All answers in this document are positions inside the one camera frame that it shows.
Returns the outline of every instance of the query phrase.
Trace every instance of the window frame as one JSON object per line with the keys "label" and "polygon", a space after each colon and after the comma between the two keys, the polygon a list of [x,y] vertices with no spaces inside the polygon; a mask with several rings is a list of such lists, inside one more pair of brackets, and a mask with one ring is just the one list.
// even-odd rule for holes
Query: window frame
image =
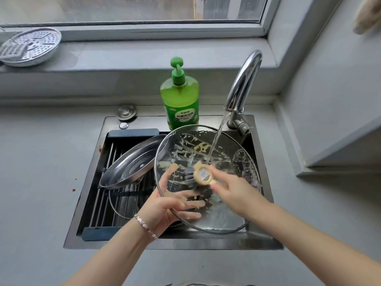
{"label": "window frame", "polygon": [[110,41],[144,39],[194,39],[263,37],[269,32],[280,0],[267,0],[260,22],[252,20],[198,20],[147,22],[86,22],[3,25],[0,42],[13,35],[41,26],[61,31],[62,41]]}

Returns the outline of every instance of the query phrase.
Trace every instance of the faucet spout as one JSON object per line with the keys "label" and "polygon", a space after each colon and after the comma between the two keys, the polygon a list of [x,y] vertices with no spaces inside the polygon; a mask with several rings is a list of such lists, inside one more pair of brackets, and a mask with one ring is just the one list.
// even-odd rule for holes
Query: faucet spout
{"label": "faucet spout", "polygon": [[249,55],[238,72],[224,105],[224,110],[232,112],[227,126],[231,129],[237,129],[242,136],[250,133],[253,129],[243,118],[244,105],[261,63],[262,52],[260,50]]}
{"label": "faucet spout", "polygon": [[262,52],[256,50],[247,57],[230,89],[224,105],[226,111],[242,111],[262,62]]}

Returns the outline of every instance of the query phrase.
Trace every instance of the green label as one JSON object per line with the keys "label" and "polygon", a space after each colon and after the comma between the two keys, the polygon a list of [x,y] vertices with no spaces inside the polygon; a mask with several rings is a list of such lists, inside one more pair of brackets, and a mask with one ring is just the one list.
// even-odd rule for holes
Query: green label
{"label": "green label", "polygon": [[188,124],[198,124],[198,99],[185,107],[171,107],[164,104],[168,125],[171,130]]}

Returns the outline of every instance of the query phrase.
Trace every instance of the countertop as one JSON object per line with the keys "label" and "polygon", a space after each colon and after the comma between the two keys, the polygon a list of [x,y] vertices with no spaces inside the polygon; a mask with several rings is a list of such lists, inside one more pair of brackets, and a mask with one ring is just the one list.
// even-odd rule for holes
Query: countertop
{"label": "countertop", "polygon": [[[297,178],[270,105],[253,114],[275,203],[381,261],[381,176]],[[105,116],[116,107],[0,108],[0,284],[56,285],[96,250],[64,240]],[[162,106],[139,115],[164,115]],[[221,105],[201,105],[200,115]],[[321,285],[287,249],[146,250],[125,285]]]}

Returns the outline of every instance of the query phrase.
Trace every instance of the dish soap bottle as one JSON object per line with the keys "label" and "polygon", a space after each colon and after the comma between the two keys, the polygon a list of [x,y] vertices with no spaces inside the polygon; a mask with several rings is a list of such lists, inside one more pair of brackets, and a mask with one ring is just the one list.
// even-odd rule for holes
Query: dish soap bottle
{"label": "dish soap bottle", "polygon": [[184,74],[184,70],[181,69],[183,65],[182,58],[172,58],[171,66],[174,68],[172,78],[160,86],[160,96],[171,130],[183,125],[198,124],[200,85],[196,79]]}

